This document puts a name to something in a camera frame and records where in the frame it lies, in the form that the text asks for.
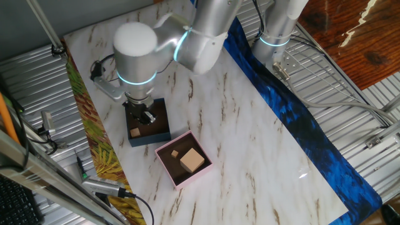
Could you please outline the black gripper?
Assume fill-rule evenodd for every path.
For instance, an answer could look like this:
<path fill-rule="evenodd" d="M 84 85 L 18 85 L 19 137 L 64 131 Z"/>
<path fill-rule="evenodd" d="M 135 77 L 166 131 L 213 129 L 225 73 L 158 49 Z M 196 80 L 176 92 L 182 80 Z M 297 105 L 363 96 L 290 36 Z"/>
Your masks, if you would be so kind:
<path fill-rule="evenodd" d="M 126 98 L 125 106 L 127 106 L 129 112 L 139 123 L 148 125 L 156 120 L 156 116 L 151 112 L 151 108 L 154 104 L 154 99 L 151 96 L 144 99 L 133 99 L 130 96 Z"/>

